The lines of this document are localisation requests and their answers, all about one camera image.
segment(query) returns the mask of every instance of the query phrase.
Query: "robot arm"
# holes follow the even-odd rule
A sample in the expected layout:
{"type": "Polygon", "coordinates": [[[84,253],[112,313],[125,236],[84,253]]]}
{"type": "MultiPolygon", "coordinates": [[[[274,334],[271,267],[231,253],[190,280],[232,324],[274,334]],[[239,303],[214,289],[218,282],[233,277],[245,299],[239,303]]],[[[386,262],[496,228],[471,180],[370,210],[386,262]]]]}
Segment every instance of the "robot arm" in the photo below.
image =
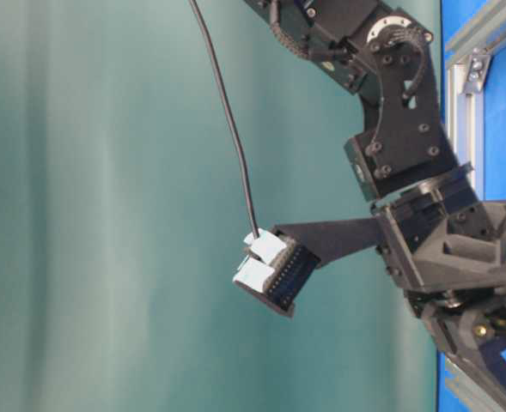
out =
{"type": "Polygon", "coordinates": [[[382,206],[249,239],[234,282],[292,316],[316,268],[376,246],[439,350],[506,410],[506,203],[481,203],[450,147],[432,33],[378,0],[245,1],[286,48],[359,95],[365,130],[345,151],[365,199],[382,206]]]}

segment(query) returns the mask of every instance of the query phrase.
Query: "black plastic part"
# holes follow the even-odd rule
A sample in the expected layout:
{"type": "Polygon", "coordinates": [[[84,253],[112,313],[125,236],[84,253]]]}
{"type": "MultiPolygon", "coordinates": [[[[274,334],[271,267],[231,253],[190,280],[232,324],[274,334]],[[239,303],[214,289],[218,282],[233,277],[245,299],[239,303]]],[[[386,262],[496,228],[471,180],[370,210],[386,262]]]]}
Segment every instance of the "black plastic part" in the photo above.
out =
{"type": "Polygon", "coordinates": [[[290,309],[294,306],[293,301],[319,261],[306,247],[302,245],[293,247],[291,254],[276,263],[276,275],[265,291],[266,298],[285,314],[291,313],[292,316],[290,309]]]}
{"type": "Polygon", "coordinates": [[[378,5],[376,0],[315,0],[312,4],[316,10],[314,31],[334,43],[340,43],[354,35],[378,5]]]}
{"type": "Polygon", "coordinates": [[[375,218],[277,225],[274,232],[284,233],[305,245],[319,258],[319,267],[384,240],[375,218]]]}

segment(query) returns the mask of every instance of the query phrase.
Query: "wire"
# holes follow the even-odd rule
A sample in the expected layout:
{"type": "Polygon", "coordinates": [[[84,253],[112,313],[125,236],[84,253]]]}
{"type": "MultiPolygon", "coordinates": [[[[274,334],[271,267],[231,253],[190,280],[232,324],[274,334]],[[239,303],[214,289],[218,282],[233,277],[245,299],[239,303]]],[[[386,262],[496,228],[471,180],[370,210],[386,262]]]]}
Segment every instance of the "wire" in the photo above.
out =
{"type": "Polygon", "coordinates": [[[237,157],[239,159],[239,166],[241,169],[241,182],[243,184],[243,191],[245,192],[245,202],[247,204],[247,212],[251,224],[251,229],[253,230],[254,238],[257,239],[259,237],[259,225],[256,222],[256,215],[254,214],[253,196],[251,195],[251,184],[249,182],[247,161],[245,159],[245,154],[243,152],[243,146],[241,145],[239,132],[237,131],[237,126],[235,125],[234,114],[232,113],[232,108],[229,105],[228,94],[226,93],[226,87],[224,86],[224,80],[222,78],[222,73],[220,72],[218,59],[216,58],[215,48],[212,45],[209,29],[207,28],[207,25],[204,22],[203,15],[201,14],[201,10],[199,9],[196,0],[189,0],[189,3],[190,6],[192,6],[193,14],[198,20],[199,28],[201,29],[204,42],[207,46],[210,64],[212,65],[212,70],[214,71],[216,85],[218,87],[218,92],[220,93],[220,97],[222,99],[226,119],[228,120],[229,131],[231,132],[232,138],[234,140],[235,151],[237,152],[237,157]]]}
{"type": "Polygon", "coordinates": [[[415,95],[415,93],[418,91],[418,88],[420,87],[421,83],[423,82],[424,75],[426,74],[426,71],[428,69],[428,59],[429,59],[429,51],[428,51],[428,42],[424,38],[424,35],[422,32],[417,30],[416,28],[409,29],[409,28],[400,28],[397,30],[394,30],[392,33],[391,41],[394,44],[399,43],[409,43],[414,48],[418,50],[418,52],[421,55],[421,63],[418,66],[417,74],[412,80],[411,85],[409,88],[404,92],[403,98],[404,100],[409,100],[412,96],[415,95]]]}

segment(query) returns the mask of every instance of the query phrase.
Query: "green background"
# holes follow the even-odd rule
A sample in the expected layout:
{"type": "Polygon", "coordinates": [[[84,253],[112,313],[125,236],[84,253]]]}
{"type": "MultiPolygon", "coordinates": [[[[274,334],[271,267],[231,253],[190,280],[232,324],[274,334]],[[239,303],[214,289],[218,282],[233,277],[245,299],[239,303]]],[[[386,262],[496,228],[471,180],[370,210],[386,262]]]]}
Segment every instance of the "green background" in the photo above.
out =
{"type": "MultiPolygon", "coordinates": [[[[439,2],[392,3],[439,33],[439,2]]],[[[243,2],[200,5],[261,225],[365,216],[358,100],[243,2]]],[[[434,347],[372,251],[289,321],[231,284],[247,232],[187,2],[0,0],[0,412],[434,408],[434,347]]]]}

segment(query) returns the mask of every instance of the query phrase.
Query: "metal bracket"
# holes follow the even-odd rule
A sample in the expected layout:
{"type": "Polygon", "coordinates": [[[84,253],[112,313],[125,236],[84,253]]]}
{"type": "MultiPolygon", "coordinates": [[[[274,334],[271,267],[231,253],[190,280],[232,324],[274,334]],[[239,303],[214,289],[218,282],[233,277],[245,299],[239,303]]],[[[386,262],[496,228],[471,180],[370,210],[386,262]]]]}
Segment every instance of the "metal bracket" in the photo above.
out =
{"type": "Polygon", "coordinates": [[[491,59],[506,47],[506,0],[490,0],[446,44],[448,135],[471,183],[484,198],[484,86],[491,59]]]}
{"type": "Polygon", "coordinates": [[[474,49],[466,63],[466,75],[461,94],[479,94],[484,91],[485,79],[491,64],[491,54],[474,49]]]}

